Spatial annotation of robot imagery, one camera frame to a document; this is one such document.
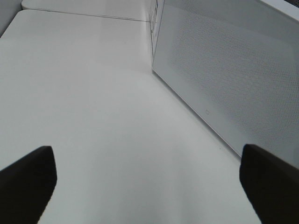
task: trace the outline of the perforated white surface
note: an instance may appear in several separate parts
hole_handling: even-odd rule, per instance
[[[298,31],[256,1],[166,0],[154,69],[237,152],[255,143],[296,164]]]

